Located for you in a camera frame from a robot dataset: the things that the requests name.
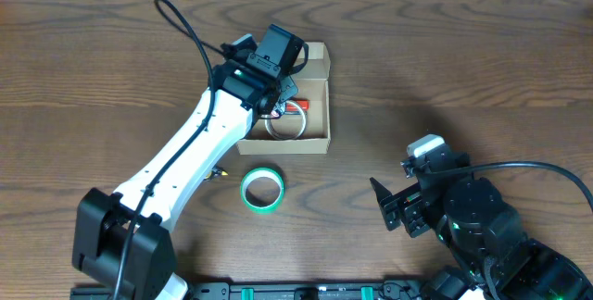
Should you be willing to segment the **open cardboard box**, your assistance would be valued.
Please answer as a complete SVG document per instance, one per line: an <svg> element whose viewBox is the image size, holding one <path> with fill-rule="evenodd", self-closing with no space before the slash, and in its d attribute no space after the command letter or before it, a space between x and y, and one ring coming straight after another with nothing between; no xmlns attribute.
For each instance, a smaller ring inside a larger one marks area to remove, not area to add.
<svg viewBox="0 0 593 300"><path fill-rule="evenodd" d="M309 60L293 80L298 88L294 100L308 100L308 126L295 140L275 140L260 120L251 133L237 143L241 155L323 155L331 142L329 78L331 60L324 43L309 43Z"/></svg>

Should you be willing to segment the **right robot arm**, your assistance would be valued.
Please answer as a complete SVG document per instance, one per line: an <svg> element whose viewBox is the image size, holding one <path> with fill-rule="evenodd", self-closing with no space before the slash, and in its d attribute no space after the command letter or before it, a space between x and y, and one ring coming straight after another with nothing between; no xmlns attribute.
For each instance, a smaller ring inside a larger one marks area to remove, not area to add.
<svg viewBox="0 0 593 300"><path fill-rule="evenodd" d="M572 172L548 163L503 161L473 165L448 148L401 163L412 186L393 194L378 180L371 186L385 226L405 228L412 238L434 231L458 265L446 267L419 290L422 299L460 299L471 291L485 299L589 299L592 283L568 257L527 235L518 211L497 187L476 172L549 169L572 181L587 200L591 192Z"/></svg>

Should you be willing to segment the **white tape roll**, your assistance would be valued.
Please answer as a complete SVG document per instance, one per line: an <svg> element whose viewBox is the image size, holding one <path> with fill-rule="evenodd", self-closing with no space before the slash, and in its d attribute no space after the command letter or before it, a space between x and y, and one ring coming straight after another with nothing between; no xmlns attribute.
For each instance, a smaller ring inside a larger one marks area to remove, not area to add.
<svg viewBox="0 0 593 300"><path fill-rule="evenodd" d="M285 103L279 108L285 112ZM272 119L271 115L264 119L264 128L266 132L275 140L295 140L300 138L308 126L307 113L300 111L296 115L283 113L279 119Z"/></svg>

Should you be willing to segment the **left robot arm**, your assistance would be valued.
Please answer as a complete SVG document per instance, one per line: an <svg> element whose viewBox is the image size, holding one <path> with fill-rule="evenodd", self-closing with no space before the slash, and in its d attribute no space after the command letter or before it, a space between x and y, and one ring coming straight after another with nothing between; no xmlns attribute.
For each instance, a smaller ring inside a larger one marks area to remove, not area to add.
<svg viewBox="0 0 593 300"><path fill-rule="evenodd" d="M184 299L171 233L217 162L261 118L297 93L304 66L241 51L208 69L194 112L147 165L112 194L93 188L77 207L73 266L112 299Z"/></svg>

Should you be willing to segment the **green tape roll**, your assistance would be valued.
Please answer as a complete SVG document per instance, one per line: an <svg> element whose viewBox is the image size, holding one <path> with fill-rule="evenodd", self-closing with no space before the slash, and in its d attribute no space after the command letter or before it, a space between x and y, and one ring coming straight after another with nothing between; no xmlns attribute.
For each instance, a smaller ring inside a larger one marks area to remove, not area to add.
<svg viewBox="0 0 593 300"><path fill-rule="evenodd" d="M270 168L255 168L242 179L240 194L245 206L253 213L275 212L284 200L284 179Z"/></svg>

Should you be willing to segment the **correction tape dispenser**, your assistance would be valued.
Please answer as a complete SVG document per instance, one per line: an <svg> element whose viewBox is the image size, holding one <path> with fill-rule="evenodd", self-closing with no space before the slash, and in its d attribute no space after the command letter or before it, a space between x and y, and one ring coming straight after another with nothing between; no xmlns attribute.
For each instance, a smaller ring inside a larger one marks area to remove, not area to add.
<svg viewBox="0 0 593 300"><path fill-rule="evenodd" d="M205 176L204 181L212 181L213 179L227 176L227 175L228 175L228 172L226 170L224 170L223 168L220 168L218 166L214 166L211 169L211 171Z"/></svg>

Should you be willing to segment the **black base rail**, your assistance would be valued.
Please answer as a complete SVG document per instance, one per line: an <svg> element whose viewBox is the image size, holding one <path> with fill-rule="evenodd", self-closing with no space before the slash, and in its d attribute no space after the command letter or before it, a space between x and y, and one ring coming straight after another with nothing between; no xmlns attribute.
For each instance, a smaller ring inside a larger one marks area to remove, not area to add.
<svg viewBox="0 0 593 300"><path fill-rule="evenodd" d="M419 281L230 284L203 282L188 285L186 293L163 289L155 299L193 300L417 300Z"/></svg>

